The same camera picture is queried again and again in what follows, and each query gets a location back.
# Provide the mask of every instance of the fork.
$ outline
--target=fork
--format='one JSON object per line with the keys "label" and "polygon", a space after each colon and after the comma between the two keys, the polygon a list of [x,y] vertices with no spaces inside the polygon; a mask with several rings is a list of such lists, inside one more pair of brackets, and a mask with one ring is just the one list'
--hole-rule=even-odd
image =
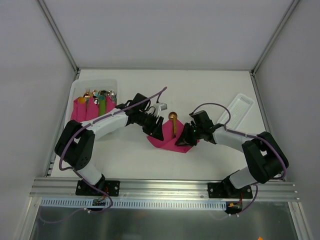
{"label": "fork", "polygon": [[89,100],[89,98],[90,98],[90,89],[86,89],[85,90],[85,93],[84,93],[83,97],[85,98],[86,101]]}

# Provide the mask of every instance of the utensil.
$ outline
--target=utensil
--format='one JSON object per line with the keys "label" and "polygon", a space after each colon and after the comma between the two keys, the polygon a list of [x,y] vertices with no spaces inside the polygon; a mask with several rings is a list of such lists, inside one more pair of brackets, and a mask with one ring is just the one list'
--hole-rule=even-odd
{"label": "utensil", "polygon": [[101,90],[100,91],[100,95],[104,96],[106,98],[106,97],[108,97],[110,95],[110,93],[108,91],[106,91],[106,90]]}
{"label": "utensil", "polygon": [[86,103],[86,99],[84,97],[78,97],[78,103],[80,104],[85,104]]}
{"label": "utensil", "polygon": [[110,90],[110,92],[109,92],[109,94],[110,94],[110,98],[111,98],[111,101],[112,102],[115,102],[115,100],[116,100],[116,98],[115,98],[115,92],[113,91],[113,90]]}
{"label": "utensil", "polygon": [[172,121],[172,138],[174,139],[177,135],[177,119],[178,114],[174,111],[169,113],[169,120]]}
{"label": "utensil", "polygon": [[97,98],[96,96],[93,96],[93,102],[95,105],[99,105],[99,98]]}
{"label": "utensil", "polygon": [[86,101],[89,100],[89,98],[91,97],[90,96],[90,89],[86,89],[85,90],[85,93],[84,93],[83,97],[85,98]]}
{"label": "utensil", "polygon": [[106,99],[105,96],[100,95],[99,99],[99,117],[106,114]]}

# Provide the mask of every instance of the pink fabric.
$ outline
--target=pink fabric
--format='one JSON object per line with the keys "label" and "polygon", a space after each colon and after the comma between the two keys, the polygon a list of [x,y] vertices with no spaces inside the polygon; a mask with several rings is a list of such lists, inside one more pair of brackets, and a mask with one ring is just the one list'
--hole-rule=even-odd
{"label": "pink fabric", "polygon": [[70,120],[76,120],[77,121],[77,116],[78,116],[78,99],[74,100],[73,101],[73,110],[72,110],[72,113],[71,113],[71,119]]}
{"label": "pink fabric", "polygon": [[155,139],[152,136],[147,136],[147,139],[156,148],[185,154],[192,148],[192,146],[176,146],[175,145],[176,141],[179,139],[180,135],[182,134],[183,129],[184,129],[184,125],[179,120],[176,120],[176,137],[172,138],[172,121],[168,120],[165,124],[162,125],[164,141]]}
{"label": "pink fabric", "polygon": [[85,120],[95,119],[99,115],[99,107],[94,103],[94,98],[90,97],[87,103]]}
{"label": "pink fabric", "polygon": [[111,100],[111,98],[108,96],[108,97],[106,98],[105,113],[110,112],[110,111],[111,111],[112,109],[114,109],[115,107],[116,107],[116,103],[113,102],[113,101]]}
{"label": "pink fabric", "polygon": [[86,120],[87,103],[77,103],[77,122],[83,122]]}

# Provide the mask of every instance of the green handle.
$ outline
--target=green handle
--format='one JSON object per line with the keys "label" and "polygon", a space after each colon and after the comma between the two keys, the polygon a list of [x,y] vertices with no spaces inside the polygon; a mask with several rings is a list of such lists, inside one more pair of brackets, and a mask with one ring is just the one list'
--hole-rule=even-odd
{"label": "green handle", "polygon": [[106,114],[106,99],[99,99],[99,117]]}

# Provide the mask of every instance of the black mounting bracket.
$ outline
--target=black mounting bracket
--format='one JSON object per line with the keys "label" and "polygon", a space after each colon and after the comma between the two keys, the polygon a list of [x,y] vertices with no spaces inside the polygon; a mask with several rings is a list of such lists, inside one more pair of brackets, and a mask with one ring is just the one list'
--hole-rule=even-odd
{"label": "black mounting bracket", "polygon": [[[103,191],[110,197],[118,197],[120,190],[120,181],[104,180]],[[98,192],[87,185],[84,181],[79,180],[76,185],[75,195],[77,196],[101,196],[101,192]]]}
{"label": "black mounting bracket", "polygon": [[230,195],[227,191],[221,188],[221,182],[208,182],[207,191],[210,199],[240,199],[242,194],[242,199],[252,199],[252,189],[251,187],[244,186],[243,188],[233,191]]}

